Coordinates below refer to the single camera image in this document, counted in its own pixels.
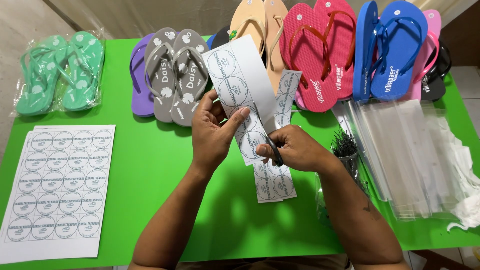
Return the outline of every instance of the hand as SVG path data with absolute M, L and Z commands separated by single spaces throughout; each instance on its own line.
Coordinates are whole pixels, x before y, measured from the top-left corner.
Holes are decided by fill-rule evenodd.
M 215 90 L 206 93 L 192 119 L 192 166 L 211 176 L 227 157 L 235 132 L 250 114 L 249 108 L 240 108 L 227 118 Z
M 273 142 L 283 146 L 278 148 L 285 165 L 304 172 L 318 172 L 325 174 L 333 172 L 342 166 L 330 151 L 321 146 L 308 133 L 297 125 L 287 125 L 269 134 Z M 272 148 L 268 144 L 260 144 L 256 149 L 257 155 L 276 160 Z

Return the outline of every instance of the green flip flop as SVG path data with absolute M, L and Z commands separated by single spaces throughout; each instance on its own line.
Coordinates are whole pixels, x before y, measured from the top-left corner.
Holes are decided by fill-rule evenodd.
M 96 98 L 99 71 L 103 66 L 104 51 L 100 41 L 87 32 L 77 32 L 66 47 L 70 74 L 60 72 L 67 79 L 68 87 L 63 96 L 67 110 L 85 110 Z
M 61 50 L 66 45 L 61 36 L 51 36 L 21 56 L 26 86 L 15 107 L 19 114 L 37 115 L 50 108 L 60 75 L 58 66 L 66 64 L 66 51 Z M 28 67 L 25 63 L 27 55 L 30 58 Z

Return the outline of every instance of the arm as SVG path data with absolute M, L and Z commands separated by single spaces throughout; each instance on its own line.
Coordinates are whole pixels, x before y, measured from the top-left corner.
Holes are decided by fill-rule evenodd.
M 338 158 L 296 125 L 274 131 L 270 137 L 284 145 L 278 150 L 285 165 L 320 174 L 330 220 L 355 269 L 409 269 L 392 229 Z M 256 151 L 275 159 L 269 145 L 259 145 Z
M 205 189 L 227 157 L 238 127 L 250 114 L 241 108 L 226 123 L 217 93 L 205 94 L 192 120 L 193 160 L 187 173 L 138 239 L 129 270 L 175 269 L 188 243 Z

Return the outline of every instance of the fingernail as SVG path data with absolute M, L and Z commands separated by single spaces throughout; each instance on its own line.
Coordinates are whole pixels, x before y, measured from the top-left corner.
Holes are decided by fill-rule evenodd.
M 257 154 L 260 156 L 264 155 L 266 151 L 267 151 L 267 148 L 263 145 L 260 145 L 257 147 Z
M 240 111 L 240 114 L 241 114 L 243 117 L 247 118 L 248 115 L 250 114 L 250 109 L 249 109 L 249 108 L 243 108 L 243 109 Z

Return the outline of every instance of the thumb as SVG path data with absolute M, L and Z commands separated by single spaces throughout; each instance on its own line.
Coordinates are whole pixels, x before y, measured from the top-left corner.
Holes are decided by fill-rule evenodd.
M 249 108 L 240 108 L 240 110 L 236 111 L 232 117 L 223 125 L 221 130 L 224 132 L 225 136 L 229 138 L 233 138 L 235 132 L 240 127 L 240 125 L 245 121 L 245 119 L 250 114 Z
M 280 152 L 280 155 L 283 156 L 282 155 L 283 149 L 278 148 L 278 151 Z M 272 159 L 272 160 L 276 160 L 275 153 L 273 152 L 272 147 L 268 144 L 261 144 L 261 145 L 257 146 L 256 152 L 257 152 L 257 155 L 259 155 L 259 156 L 262 156 L 262 157 L 268 158 L 268 159 Z

